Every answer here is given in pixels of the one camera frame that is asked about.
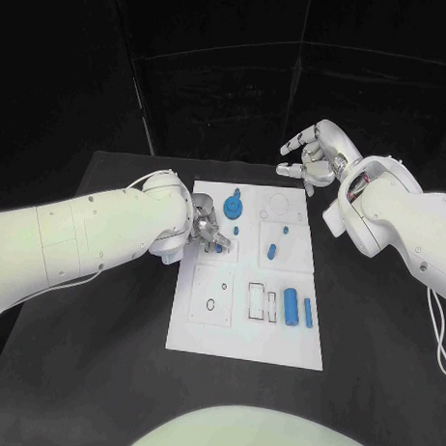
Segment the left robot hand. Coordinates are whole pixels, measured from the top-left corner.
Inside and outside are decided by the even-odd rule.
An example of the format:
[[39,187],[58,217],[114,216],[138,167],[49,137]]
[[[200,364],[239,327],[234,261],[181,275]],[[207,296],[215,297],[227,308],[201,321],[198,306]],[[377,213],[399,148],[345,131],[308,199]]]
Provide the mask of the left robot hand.
[[194,193],[191,195],[191,199],[193,203],[191,239],[198,239],[206,251],[216,246],[229,250],[231,241],[220,233],[214,203],[210,195]]

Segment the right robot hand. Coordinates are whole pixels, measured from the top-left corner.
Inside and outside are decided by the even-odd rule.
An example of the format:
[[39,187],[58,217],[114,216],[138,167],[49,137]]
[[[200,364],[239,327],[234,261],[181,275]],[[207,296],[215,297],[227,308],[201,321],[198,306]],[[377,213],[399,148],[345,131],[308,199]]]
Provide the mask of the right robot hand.
[[316,187],[342,182],[363,156],[339,126],[328,120],[299,131],[280,148],[280,154],[285,156],[298,149],[302,150],[301,162],[282,162],[276,166],[276,174],[303,180],[309,196]]

